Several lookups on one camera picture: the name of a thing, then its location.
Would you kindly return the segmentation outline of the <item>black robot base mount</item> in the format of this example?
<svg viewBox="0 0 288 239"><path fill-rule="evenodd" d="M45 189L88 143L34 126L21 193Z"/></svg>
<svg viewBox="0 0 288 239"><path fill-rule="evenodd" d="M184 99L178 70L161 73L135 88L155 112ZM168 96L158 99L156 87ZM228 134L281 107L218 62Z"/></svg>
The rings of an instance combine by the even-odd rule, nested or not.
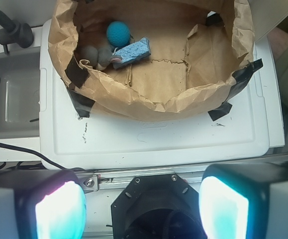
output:
<svg viewBox="0 0 288 239"><path fill-rule="evenodd" d="M115 239L205 239L199 193L177 174L135 177L111 204Z"/></svg>

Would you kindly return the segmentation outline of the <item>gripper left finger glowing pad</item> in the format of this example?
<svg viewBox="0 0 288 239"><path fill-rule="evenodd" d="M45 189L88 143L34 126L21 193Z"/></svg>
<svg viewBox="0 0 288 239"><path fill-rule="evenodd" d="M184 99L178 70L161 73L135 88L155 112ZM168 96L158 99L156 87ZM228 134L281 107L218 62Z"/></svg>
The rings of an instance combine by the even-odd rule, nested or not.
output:
<svg viewBox="0 0 288 239"><path fill-rule="evenodd" d="M80 239L86 212L71 170L0 170L0 239Z"/></svg>

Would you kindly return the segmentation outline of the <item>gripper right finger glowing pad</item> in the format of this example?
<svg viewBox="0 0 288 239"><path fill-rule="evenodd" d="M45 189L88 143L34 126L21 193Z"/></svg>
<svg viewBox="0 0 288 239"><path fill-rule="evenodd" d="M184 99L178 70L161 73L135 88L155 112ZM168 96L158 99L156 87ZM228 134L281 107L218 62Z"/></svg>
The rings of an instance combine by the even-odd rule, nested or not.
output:
<svg viewBox="0 0 288 239"><path fill-rule="evenodd" d="M199 212L210 239L288 239L288 163L208 166Z"/></svg>

